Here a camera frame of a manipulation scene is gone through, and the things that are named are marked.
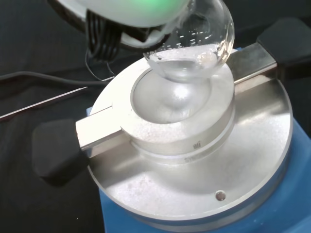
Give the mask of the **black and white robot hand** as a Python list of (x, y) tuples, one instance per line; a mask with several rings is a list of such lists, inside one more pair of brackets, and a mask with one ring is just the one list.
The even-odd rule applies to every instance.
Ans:
[(67, 23), (86, 36), (89, 58), (110, 62), (120, 48), (158, 49), (191, 12), (191, 0), (50, 0)]

